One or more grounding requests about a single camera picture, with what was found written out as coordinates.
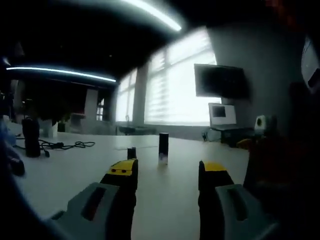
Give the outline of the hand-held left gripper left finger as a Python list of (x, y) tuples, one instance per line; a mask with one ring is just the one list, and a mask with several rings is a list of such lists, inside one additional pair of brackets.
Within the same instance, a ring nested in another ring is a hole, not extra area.
[(129, 240), (137, 202), (138, 159), (113, 164), (49, 222), (68, 240)]

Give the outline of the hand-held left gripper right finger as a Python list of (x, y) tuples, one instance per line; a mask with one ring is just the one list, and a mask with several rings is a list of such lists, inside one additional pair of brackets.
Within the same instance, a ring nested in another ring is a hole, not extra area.
[(199, 162), (198, 207), (202, 240), (277, 240), (279, 222), (219, 163)]

